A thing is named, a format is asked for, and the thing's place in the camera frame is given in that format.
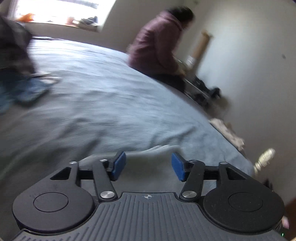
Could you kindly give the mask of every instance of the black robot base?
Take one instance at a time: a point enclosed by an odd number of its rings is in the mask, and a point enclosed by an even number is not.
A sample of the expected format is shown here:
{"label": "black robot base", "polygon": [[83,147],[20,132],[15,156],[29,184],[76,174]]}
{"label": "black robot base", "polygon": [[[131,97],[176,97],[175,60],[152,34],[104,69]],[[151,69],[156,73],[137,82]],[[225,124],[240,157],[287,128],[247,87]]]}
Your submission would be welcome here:
{"label": "black robot base", "polygon": [[[218,167],[172,154],[185,185],[175,193],[123,193],[116,181],[125,153],[96,160],[91,168],[54,172],[21,193],[12,211],[19,241],[249,241],[285,240],[276,231],[284,215],[281,198],[227,162]],[[93,180],[96,196],[80,187]],[[201,196],[204,180],[217,187]]]}

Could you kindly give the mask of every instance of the bright window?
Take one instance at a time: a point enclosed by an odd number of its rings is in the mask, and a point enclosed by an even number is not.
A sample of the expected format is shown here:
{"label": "bright window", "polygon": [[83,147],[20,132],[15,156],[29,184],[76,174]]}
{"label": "bright window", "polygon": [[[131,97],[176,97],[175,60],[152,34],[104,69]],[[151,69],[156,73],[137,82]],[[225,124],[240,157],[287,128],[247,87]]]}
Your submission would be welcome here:
{"label": "bright window", "polygon": [[116,0],[18,0],[15,18],[34,14],[36,22],[65,24],[69,17],[76,21],[98,17],[103,25]]}

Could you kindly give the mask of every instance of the maroon jacket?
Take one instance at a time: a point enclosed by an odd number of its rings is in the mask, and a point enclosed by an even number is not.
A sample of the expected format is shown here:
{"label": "maroon jacket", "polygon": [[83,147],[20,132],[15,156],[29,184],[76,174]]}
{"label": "maroon jacket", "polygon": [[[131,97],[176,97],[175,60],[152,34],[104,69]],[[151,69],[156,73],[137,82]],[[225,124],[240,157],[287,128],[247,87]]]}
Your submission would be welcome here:
{"label": "maroon jacket", "polygon": [[174,74],[178,64],[173,57],[182,33],[179,20],[167,11],[147,23],[129,49],[128,65],[143,74]]}

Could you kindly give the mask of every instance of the woman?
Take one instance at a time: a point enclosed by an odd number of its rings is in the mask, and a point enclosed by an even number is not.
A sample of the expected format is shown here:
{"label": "woman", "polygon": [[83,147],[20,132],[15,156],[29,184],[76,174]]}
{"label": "woman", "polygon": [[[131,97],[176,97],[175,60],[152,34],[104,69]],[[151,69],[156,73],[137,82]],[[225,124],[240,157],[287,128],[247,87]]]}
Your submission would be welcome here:
{"label": "woman", "polygon": [[138,33],[129,48],[128,65],[139,72],[184,92],[185,72],[176,62],[175,50],[181,34],[194,20],[187,7],[161,12]]}

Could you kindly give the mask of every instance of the windowsill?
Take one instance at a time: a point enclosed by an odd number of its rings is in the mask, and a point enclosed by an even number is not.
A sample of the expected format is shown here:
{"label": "windowsill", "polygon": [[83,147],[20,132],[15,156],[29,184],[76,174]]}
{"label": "windowsill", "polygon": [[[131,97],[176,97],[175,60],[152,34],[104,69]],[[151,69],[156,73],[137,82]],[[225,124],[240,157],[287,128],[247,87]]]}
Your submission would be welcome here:
{"label": "windowsill", "polygon": [[80,28],[78,26],[71,25],[71,24],[65,24],[65,23],[41,22],[41,21],[31,21],[31,22],[27,22],[26,24],[30,24],[30,23],[46,23],[46,24],[52,24],[52,25],[67,26],[67,27],[72,27],[72,28],[77,28],[77,29],[83,29],[83,30],[87,30],[87,31],[91,31],[91,32],[100,32],[101,31],[101,26],[97,26],[94,29],[90,29],[90,28]]}

